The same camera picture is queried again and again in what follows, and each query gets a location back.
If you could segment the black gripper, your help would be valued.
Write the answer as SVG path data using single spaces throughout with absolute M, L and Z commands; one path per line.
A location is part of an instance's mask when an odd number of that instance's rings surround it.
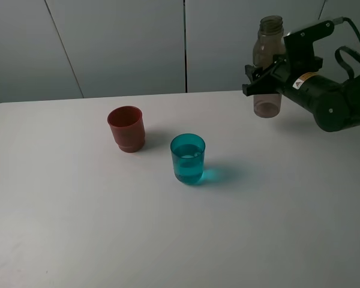
M 276 54 L 272 63 L 266 68 L 246 65 L 245 75 L 250 83 L 242 85 L 242 92 L 245 96 L 264 94 L 283 94 L 292 88 L 296 91 L 302 86 L 304 74 L 316 73 L 323 66 L 323 58 L 289 59 L 285 54 Z

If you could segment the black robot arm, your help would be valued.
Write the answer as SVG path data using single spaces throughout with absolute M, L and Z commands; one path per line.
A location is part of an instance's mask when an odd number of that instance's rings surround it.
M 245 66 L 250 83 L 243 84 L 244 95 L 282 94 L 310 112 L 326 132 L 360 125 L 360 75 L 337 83 L 319 75 L 323 59 L 315 56 L 312 67 L 290 72 L 285 56 L 277 55 L 267 69 Z

